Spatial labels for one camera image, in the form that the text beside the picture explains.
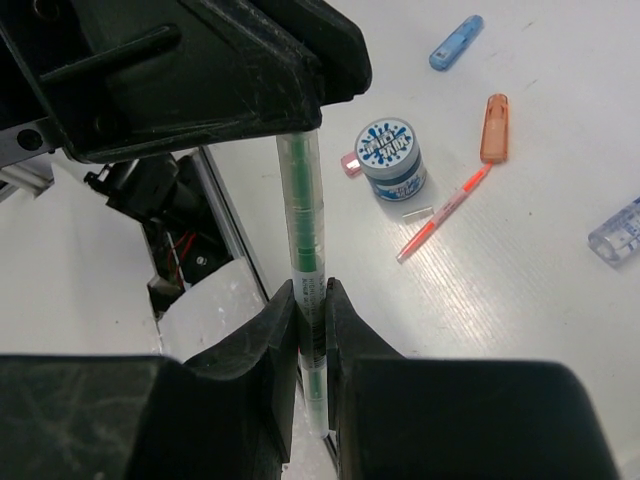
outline clear plastic tube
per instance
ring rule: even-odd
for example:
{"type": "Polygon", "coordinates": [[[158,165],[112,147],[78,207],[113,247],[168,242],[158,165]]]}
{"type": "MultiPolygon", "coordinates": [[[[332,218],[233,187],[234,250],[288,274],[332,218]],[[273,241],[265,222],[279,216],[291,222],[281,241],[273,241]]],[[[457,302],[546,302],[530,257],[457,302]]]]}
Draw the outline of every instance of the clear plastic tube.
{"type": "Polygon", "coordinates": [[[284,194],[300,367],[311,433],[329,434],[324,301],[324,203],[318,132],[276,137],[284,194]]]}
{"type": "Polygon", "coordinates": [[[640,198],[591,232],[589,247],[612,267],[627,260],[640,247],[640,198]]]}
{"type": "Polygon", "coordinates": [[[413,222],[424,220],[429,217],[433,217],[433,207],[431,206],[418,208],[417,210],[412,210],[402,215],[405,225],[410,225],[413,222]]]}

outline green marker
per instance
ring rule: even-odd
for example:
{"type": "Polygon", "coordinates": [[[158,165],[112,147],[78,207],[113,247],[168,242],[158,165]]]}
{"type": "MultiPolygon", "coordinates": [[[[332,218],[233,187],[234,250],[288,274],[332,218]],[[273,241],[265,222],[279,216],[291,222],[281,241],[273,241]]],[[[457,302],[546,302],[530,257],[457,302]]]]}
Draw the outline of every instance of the green marker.
{"type": "Polygon", "coordinates": [[[284,193],[305,405],[311,432],[329,434],[324,324],[324,202],[318,132],[276,137],[284,193]]]}

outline blue pen cap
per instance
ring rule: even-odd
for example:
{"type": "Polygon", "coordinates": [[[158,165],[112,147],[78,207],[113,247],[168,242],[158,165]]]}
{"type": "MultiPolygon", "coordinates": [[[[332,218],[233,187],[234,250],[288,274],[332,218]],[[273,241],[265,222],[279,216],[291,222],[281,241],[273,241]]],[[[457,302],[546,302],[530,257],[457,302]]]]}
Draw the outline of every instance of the blue pen cap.
{"type": "Polygon", "coordinates": [[[462,25],[456,28],[429,56],[429,64],[431,67],[438,71],[444,71],[451,67],[460,54],[464,52],[478,36],[483,26],[484,20],[480,15],[472,15],[467,18],[462,25]]]}

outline white desk surface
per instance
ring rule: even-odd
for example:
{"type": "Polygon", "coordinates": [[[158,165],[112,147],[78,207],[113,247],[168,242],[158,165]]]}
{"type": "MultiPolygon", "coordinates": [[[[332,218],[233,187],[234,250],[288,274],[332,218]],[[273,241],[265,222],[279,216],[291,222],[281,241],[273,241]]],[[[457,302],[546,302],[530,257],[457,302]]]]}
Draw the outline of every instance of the white desk surface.
{"type": "MultiPolygon", "coordinates": [[[[374,81],[324,109],[327,273],[408,356],[523,358],[582,380],[618,464],[640,455],[640,259],[615,271],[587,234],[640,195],[640,3],[333,0],[363,30],[374,81]],[[485,29],[447,73],[428,56],[467,16],[485,29]],[[481,165],[489,95],[511,102],[510,160],[406,264],[419,228],[481,165]],[[340,157],[369,121],[416,130],[429,171],[417,198],[377,200],[340,157]]],[[[273,138],[212,147],[270,294],[290,276],[273,138]]]]}
{"type": "Polygon", "coordinates": [[[0,205],[0,353],[160,353],[140,224],[73,178],[84,166],[63,162],[72,174],[54,165],[37,199],[18,191],[0,205]]]}

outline small jar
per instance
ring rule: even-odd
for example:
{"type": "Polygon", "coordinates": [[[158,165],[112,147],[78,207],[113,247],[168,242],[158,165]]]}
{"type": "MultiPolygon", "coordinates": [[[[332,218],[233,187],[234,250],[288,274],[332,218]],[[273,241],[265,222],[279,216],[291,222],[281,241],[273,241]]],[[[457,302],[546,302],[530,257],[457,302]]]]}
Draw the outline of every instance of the small jar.
{"type": "Polygon", "coordinates": [[[374,193],[385,200],[412,197],[427,178],[418,139],[404,120],[383,118],[368,125],[358,135],[355,153],[374,193]]]}

